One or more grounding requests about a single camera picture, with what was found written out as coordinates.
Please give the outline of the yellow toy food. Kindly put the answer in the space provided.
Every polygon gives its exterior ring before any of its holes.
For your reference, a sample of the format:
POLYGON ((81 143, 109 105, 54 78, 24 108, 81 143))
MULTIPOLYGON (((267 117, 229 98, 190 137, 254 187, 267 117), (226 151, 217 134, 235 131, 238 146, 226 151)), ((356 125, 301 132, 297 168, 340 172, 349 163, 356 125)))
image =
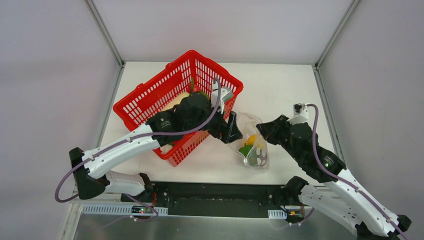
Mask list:
POLYGON ((246 140, 246 142, 244 143, 244 145, 245 146, 253 146, 254 144, 255 144, 255 142, 256 142, 256 139, 257 139, 257 134, 253 134, 253 135, 251 135, 247 140, 246 140))

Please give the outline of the green toy pepper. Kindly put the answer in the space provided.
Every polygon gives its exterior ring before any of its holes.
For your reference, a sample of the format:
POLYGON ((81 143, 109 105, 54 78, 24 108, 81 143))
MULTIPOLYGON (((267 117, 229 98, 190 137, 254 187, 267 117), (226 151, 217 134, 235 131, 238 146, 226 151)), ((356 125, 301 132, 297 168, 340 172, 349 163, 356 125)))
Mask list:
POLYGON ((253 145, 251 144, 245 144, 243 147, 239 148, 239 152, 246 158, 253 148, 253 145))

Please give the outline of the clear dotted zip top bag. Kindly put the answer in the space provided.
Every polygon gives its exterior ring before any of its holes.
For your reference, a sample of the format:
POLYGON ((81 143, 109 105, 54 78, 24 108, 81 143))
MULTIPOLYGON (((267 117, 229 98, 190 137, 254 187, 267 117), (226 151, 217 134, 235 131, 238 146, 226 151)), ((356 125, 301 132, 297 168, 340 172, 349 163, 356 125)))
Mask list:
POLYGON ((228 146, 245 167, 264 172, 269 169, 270 155, 268 143, 256 128, 256 125, 262 122, 256 115, 238 111, 236 124, 243 137, 228 146))

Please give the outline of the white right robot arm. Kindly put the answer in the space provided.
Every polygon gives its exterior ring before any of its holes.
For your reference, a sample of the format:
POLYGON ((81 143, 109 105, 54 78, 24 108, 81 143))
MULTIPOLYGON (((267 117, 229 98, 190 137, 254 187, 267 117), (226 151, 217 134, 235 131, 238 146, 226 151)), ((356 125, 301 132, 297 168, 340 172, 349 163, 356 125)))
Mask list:
POLYGON ((398 235, 407 238, 411 219, 384 207, 337 155, 321 147, 316 126, 281 115, 273 121, 257 124, 256 128, 268 143, 281 146, 308 176, 341 199, 336 201, 325 196, 303 178, 294 176, 282 189, 288 204, 312 207, 344 226, 358 240, 396 240, 398 235))

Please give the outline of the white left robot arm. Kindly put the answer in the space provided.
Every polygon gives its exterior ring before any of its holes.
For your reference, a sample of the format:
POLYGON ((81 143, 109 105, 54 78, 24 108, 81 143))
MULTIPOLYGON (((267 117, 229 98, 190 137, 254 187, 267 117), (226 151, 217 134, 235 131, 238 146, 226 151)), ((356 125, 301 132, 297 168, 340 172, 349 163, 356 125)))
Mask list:
POLYGON ((237 127, 234 111, 224 116, 220 96, 210 99, 200 92, 182 98, 172 108, 156 113, 146 123, 107 145, 91 150, 75 147, 69 151, 73 175, 81 200, 103 193, 121 193, 147 202, 152 198, 145 173, 125 174, 112 169, 121 163, 150 150, 158 149, 184 136, 207 131, 225 144, 243 138, 237 127))

